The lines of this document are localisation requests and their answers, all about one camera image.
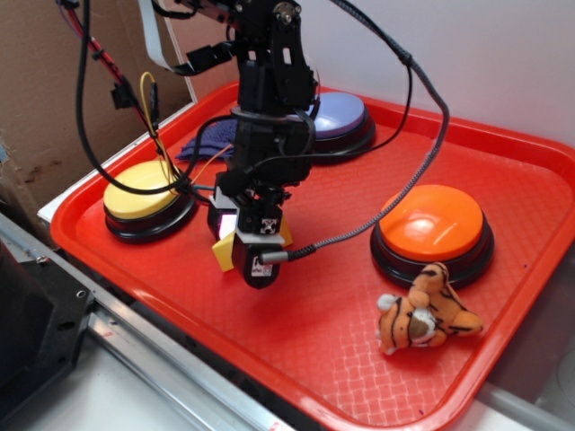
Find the red tray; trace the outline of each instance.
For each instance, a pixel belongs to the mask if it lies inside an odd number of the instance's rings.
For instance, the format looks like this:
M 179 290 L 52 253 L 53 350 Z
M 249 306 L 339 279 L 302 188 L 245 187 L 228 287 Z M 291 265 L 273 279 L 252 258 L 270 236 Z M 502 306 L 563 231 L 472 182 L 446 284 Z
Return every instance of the red tray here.
M 227 113 L 229 85 L 166 125 L 177 154 L 207 119 Z M 402 107 L 364 98 L 389 136 Z M 391 144 L 348 163 L 316 166 L 284 205 L 296 246 L 363 224 L 419 167 L 438 117 L 415 110 Z M 141 145 L 112 168 L 120 173 L 155 157 Z M 222 164 L 200 183 L 212 183 Z M 461 290 L 485 321 L 480 337 L 383 356 L 375 338 L 382 293 L 404 295 L 380 276 L 369 234 L 284 264 L 261 291 L 237 271 L 222 273 L 206 208 L 175 235 L 147 245 L 116 241 L 104 226 L 97 177 L 57 211 L 54 240 L 127 293 L 162 314 L 330 429 L 436 429 L 472 400 L 575 234 L 575 150 L 549 140 L 454 119 L 421 184 L 459 188 L 481 205 L 495 234 L 488 272 Z

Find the sticker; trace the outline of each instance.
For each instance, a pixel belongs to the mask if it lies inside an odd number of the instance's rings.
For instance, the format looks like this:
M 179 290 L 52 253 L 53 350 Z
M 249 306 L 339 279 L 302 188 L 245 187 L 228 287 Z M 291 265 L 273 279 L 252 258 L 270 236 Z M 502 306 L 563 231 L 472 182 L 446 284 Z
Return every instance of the sticker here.
M 273 270 L 273 265 L 262 265 L 260 264 L 260 258 L 257 256 L 253 257 L 252 260 L 252 277 L 271 277 L 271 271 Z
M 277 218 L 262 218 L 260 233 L 263 234 L 273 234 L 278 231 L 278 219 Z

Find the white wall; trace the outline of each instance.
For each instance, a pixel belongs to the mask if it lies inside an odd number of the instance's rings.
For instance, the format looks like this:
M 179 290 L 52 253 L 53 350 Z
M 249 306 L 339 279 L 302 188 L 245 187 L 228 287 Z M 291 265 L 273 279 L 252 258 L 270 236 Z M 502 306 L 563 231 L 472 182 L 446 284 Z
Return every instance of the white wall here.
M 351 0 L 410 51 L 452 116 L 575 146 L 572 0 Z M 403 102 L 406 74 L 328 0 L 300 0 L 305 52 L 322 84 Z M 421 86 L 414 106 L 436 110 Z

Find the tray rim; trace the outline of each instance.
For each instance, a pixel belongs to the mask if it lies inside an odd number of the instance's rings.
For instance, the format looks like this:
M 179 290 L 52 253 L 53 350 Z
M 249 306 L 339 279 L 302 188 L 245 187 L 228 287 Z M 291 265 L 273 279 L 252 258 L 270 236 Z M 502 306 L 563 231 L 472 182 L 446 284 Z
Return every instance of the tray rim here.
M 178 116 L 174 117 L 172 121 L 164 126 L 164 142 L 168 142 L 175 133 L 176 120 L 181 117 L 195 117 L 196 124 L 200 125 L 208 118 L 216 116 L 227 104 L 235 102 L 235 95 L 237 94 L 237 83 L 231 83 L 223 86 L 217 91 L 211 93 L 207 98 L 199 103 L 189 106 L 188 109 L 183 110 Z M 373 104 L 386 111 L 389 114 L 386 126 L 393 126 L 399 123 L 403 113 L 403 107 L 387 101 L 379 101 L 365 96 L 360 96 L 367 104 Z M 405 126 L 406 132 L 412 132 L 424 136 L 434 137 L 437 134 L 438 123 L 440 116 L 436 113 L 428 112 L 425 110 L 412 109 L 410 119 Z M 195 130 L 197 127 L 190 128 L 190 131 Z M 465 141 L 461 142 L 462 136 L 465 135 Z M 473 122 L 467 119 L 451 119 L 449 130 L 447 132 L 446 141 L 452 145 L 460 145 L 469 147 L 489 154 L 500 155 L 512 160 L 531 163 L 536 166 L 545 168 L 560 176 L 571 187 L 571 193 L 575 195 L 575 148 L 566 144 L 561 144 L 556 141 L 524 134 L 517 131 L 510 131 L 503 128 L 498 128 L 481 123 Z M 525 150 L 525 145 L 529 145 L 530 151 Z M 121 172 L 133 163 L 141 160 L 148 160 L 150 154 L 153 154 L 153 147 L 150 142 L 144 142 L 142 145 L 136 147 L 122 160 L 113 163 L 109 168 L 109 172 Z M 90 267 L 96 271 L 101 272 L 103 269 L 109 267 L 106 260 L 103 259 L 98 253 L 87 249 L 81 243 L 75 242 L 71 234 L 74 231 L 74 219 L 81 216 L 85 209 L 91 207 L 94 203 L 93 200 L 85 199 L 82 201 L 84 193 L 88 190 L 94 196 L 98 195 L 98 190 L 103 192 L 107 186 L 107 182 L 99 175 L 89 179 L 84 185 L 75 190 L 57 209 L 52 224 L 50 225 L 50 232 L 56 244 L 62 247 L 67 252 L 71 253 L 77 259 L 82 261 L 89 261 Z M 339 416 L 336 414 L 336 408 L 323 400 L 318 400 L 306 387 L 292 381 L 291 379 L 284 379 L 282 387 L 288 387 L 289 394 L 281 393 L 280 395 L 288 402 L 300 406 L 304 401 L 306 405 L 306 413 L 310 414 L 315 420 L 319 420 L 327 427 L 340 428 L 342 425 L 344 429 L 349 430 L 399 430 L 399 429 L 437 429 L 445 427 L 453 422 L 471 403 L 477 391 L 479 391 L 483 382 L 486 380 L 489 371 L 495 365 L 500 354 L 505 350 L 505 347 L 517 331 L 518 326 L 521 324 L 526 314 L 531 309 L 539 293 L 544 289 L 546 281 L 553 273 L 556 266 L 561 261 L 563 254 L 570 247 L 575 236 L 575 203 L 571 201 L 571 207 L 568 213 L 563 218 L 561 224 L 556 228 L 555 232 L 551 235 L 549 241 L 544 247 L 544 252 L 541 259 L 534 262 L 531 268 L 527 271 L 517 289 L 523 295 L 524 301 L 510 302 L 509 307 L 506 307 L 498 317 L 495 319 L 490 327 L 490 333 L 497 334 L 498 336 L 487 336 L 482 338 L 478 351 L 480 355 L 472 356 L 467 362 L 465 369 L 454 380 L 451 388 L 448 389 L 444 398 L 439 404 L 425 417 L 402 426 L 392 427 L 377 427 L 359 423 L 353 418 Z M 137 291 L 145 283 L 138 281 L 136 277 L 130 274 L 116 272 L 109 276 L 105 273 L 103 275 L 109 278 L 118 286 L 126 286 L 130 284 L 134 286 L 132 290 Z M 166 303 L 158 300 L 146 301 L 144 298 L 138 298 L 146 305 L 151 306 L 156 312 L 159 312 L 164 317 L 170 316 L 170 320 L 176 326 L 182 327 L 183 322 L 193 322 L 199 325 L 204 333 L 199 337 L 198 334 L 190 334 L 199 342 L 205 344 L 207 347 L 213 349 L 219 355 L 222 351 L 226 352 L 232 349 L 234 351 L 234 365 L 240 367 L 248 375 L 266 385 L 270 379 L 278 380 L 277 376 L 270 370 L 258 370 L 258 375 L 253 375 L 251 370 L 259 365 L 261 361 L 257 357 L 246 350 L 238 349 L 239 347 L 226 339 L 221 339 L 217 332 L 210 328 L 203 322 L 194 319 L 193 316 L 182 316 L 178 310 L 173 309 Z

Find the stuffed tiger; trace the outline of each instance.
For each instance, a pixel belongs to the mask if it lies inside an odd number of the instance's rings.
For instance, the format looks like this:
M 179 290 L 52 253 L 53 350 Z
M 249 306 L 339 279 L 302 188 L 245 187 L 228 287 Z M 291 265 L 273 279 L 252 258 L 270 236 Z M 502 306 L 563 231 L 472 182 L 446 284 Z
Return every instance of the stuffed tiger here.
M 437 347 L 448 335 L 466 337 L 481 332 L 482 319 L 463 306 L 448 280 L 447 267 L 431 263 L 415 278 L 407 297 L 379 298 L 377 337 L 384 353 L 391 355 L 397 348 L 409 346 Z

